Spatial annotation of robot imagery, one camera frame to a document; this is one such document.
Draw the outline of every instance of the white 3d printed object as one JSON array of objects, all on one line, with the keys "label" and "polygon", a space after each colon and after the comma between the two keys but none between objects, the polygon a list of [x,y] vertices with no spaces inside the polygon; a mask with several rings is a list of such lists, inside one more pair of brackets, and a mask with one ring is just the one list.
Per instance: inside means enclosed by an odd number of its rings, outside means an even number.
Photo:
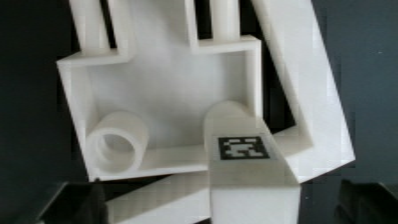
[{"label": "white 3d printed object", "polygon": [[[163,203],[140,207],[135,192],[112,223],[193,223],[209,213],[216,224],[295,223],[298,184],[353,161],[311,1],[252,0],[296,123],[273,136],[261,119],[261,41],[239,35],[238,0],[209,0],[207,40],[193,1],[108,0],[112,49],[99,0],[69,0],[81,52],[56,64],[88,179],[186,173],[168,177],[170,191],[209,179],[193,196],[175,193],[174,219],[154,215],[167,214]],[[191,200],[197,215],[183,206]]]}]

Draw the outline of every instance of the dark surface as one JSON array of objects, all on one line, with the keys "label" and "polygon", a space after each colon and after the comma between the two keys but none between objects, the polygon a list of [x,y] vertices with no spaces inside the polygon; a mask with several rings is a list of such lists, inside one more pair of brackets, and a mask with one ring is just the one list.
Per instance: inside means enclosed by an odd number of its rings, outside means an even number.
[{"label": "dark surface", "polygon": [[[65,2],[1,1],[0,223],[28,219],[64,181],[87,180],[55,66],[76,51]],[[398,2],[312,3],[357,154],[355,164],[302,185],[298,223],[330,224],[341,179],[398,183]]]}]

